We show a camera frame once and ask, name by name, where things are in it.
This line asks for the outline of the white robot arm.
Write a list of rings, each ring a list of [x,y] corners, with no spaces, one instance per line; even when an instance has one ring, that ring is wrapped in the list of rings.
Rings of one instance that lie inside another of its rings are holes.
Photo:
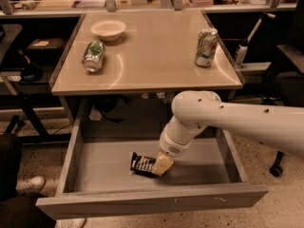
[[[191,141],[213,126],[253,139],[285,154],[304,158],[304,109],[232,104],[213,91],[183,91],[171,104],[172,118],[163,129],[153,173],[163,175]]]

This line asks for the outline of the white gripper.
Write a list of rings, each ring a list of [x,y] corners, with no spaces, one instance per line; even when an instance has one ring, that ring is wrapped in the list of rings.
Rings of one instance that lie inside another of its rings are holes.
[[[189,146],[189,143],[179,144],[172,141],[166,131],[163,130],[159,141],[159,149],[161,152],[159,152],[156,157],[152,173],[157,176],[162,176],[172,167],[174,161],[171,158],[182,156]]]

